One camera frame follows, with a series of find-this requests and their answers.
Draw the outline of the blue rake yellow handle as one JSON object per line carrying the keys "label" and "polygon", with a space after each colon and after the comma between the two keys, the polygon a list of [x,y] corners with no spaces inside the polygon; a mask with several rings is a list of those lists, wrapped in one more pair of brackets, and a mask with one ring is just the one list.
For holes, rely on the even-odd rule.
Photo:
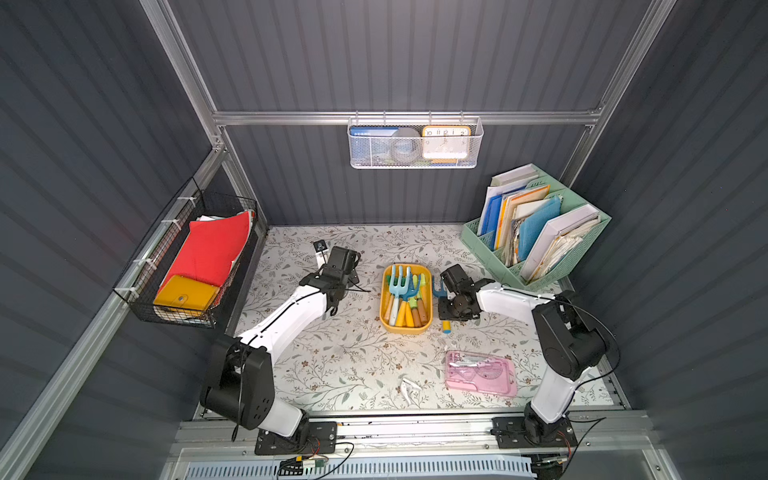
{"label": "blue rake yellow handle", "polygon": [[[437,302],[440,302],[441,300],[445,300],[447,298],[448,291],[440,276],[436,276],[433,278],[432,291],[433,291],[433,297],[436,299]],[[444,334],[450,334],[452,332],[451,322],[449,320],[442,320],[441,329]]]}
{"label": "blue rake yellow handle", "polygon": [[419,278],[417,275],[412,275],[410,278],[408,290],[404,297],[401,299],[401,303],[398,309],[398,314],[395,321],[396,327],[412,328],[415,326],[409,301],[414,299],[418,293],[418,280]]}

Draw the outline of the light blue hand rake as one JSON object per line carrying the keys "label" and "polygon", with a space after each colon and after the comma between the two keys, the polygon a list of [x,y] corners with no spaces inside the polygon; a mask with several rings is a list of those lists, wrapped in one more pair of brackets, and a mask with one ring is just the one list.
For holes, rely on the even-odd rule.
{"label": "light blue hand rake", "polygon": [[411,267],[396,264],[392,267],[389,291],[393,295],[393,302],[389,314],[389,325],[395,326],[401,299],[406,294],[411,278]]}

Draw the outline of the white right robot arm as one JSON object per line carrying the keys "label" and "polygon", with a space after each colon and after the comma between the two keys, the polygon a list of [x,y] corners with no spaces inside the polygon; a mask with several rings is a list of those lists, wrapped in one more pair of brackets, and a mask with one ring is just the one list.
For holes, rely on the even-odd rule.
{"label": "white right robot arm", "polygon": [[536,330],[547,364],[543,380],[526,405],[526,422],[543,429],[564,420],[584,372],[620,354],[613,333],[595,315],[572,301],[573,293],[535,295],[492,279],[474,280],[455,264],[440,274],[448,296],[438,302],[439,318],[469,321],[483,313],[524,320]]}

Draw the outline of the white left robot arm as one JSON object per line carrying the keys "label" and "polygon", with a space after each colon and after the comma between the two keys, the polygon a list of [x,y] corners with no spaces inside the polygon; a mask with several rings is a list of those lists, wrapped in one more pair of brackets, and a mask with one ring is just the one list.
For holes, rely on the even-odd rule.
{"label": "white left robot arm", "polygon": [[293,293],[255,327],[223,335],[211,350],[200,405],[247,430],[259,429],[301,446],[309,436],[304,410],[276,397],[273,367],[313,321],[334,316],[359,281],[360,253],[315,243],[321,264],[304,276]]}

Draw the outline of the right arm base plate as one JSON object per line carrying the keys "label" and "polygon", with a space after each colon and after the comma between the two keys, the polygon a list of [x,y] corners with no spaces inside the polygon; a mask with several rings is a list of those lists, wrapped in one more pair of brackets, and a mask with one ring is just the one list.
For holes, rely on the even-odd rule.
{"label": "right arm base plate", "polygon": [[566,418],[547,424],[533,417],[494,417],[490,434],[500,449],[575,448],[578,443]]}

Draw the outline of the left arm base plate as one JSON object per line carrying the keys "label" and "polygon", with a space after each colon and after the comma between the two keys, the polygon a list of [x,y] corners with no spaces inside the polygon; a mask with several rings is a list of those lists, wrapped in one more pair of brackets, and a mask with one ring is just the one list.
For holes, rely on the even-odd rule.
{"label": "left arm base plate", "polygon": [[326,421],[303,421],[288,437],[260,430],[254,447],[257,456],[330,454],[338,440],[338,424]]}

